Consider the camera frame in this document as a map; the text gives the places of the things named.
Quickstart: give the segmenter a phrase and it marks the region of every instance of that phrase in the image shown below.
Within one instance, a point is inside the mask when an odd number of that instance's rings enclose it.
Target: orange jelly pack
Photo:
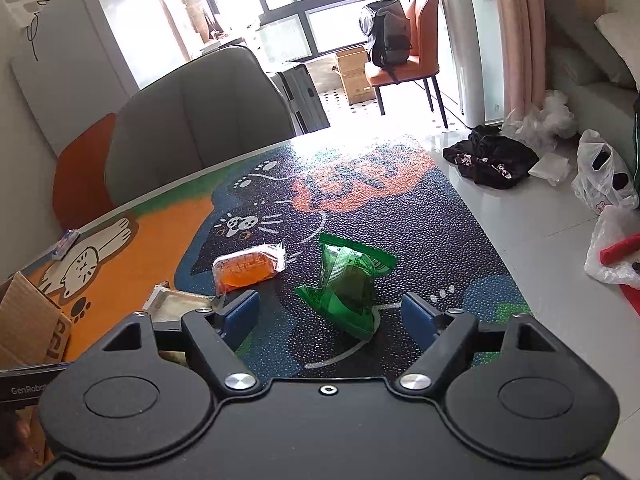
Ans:
[[[285,256],[282,244],[266,244],[217,257],[213,261],[216,293],[231,292],[273,278],[285,269]]]

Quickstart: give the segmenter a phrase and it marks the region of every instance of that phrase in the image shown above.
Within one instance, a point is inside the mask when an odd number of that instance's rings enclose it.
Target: suitcase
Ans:
[[[270,65],[265,72],[289,106],[296,135],[316,132],[330,126],[316,85],[304,64]]]

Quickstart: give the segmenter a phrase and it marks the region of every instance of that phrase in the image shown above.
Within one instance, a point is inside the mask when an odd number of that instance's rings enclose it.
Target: brown cardboard box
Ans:
[[[0,285],[0,370],[55,364],[71,332],[71,321],[20,272]],[[30,422],[29,446],[44,464],[45,440],[34,408],[18,412]]]
[[[375,99],[375,92],[364,74],[364,65],[367,62],[367,51],[364,47],[355,46],[341,50],[335,53],[335,57],[349,104]]]

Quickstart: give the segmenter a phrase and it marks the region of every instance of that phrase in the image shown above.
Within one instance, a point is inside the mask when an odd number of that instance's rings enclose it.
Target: green snack package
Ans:
[[[345,332],[368,341],[376,333],[371,311],[373,279],[390,273],[398,259],[385,251],[320,234],[320,288],[299,286],[296,294]]]

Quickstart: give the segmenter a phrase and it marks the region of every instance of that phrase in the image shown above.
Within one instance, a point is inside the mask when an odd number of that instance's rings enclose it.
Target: silver screw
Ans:
[[[325,384],[324,386],[320,386],[320,393],[326,396],[335,395],[338,393],[338,388],[332,384]]]
[[[431,379],[423,374],[407,374],[400,377],[400,385],[407,390],[426,390]]]
[[[248,390],[255,386],[255,383],[255,377],[245,373],[231,374],[225,379],[226,387],[232,390]]]

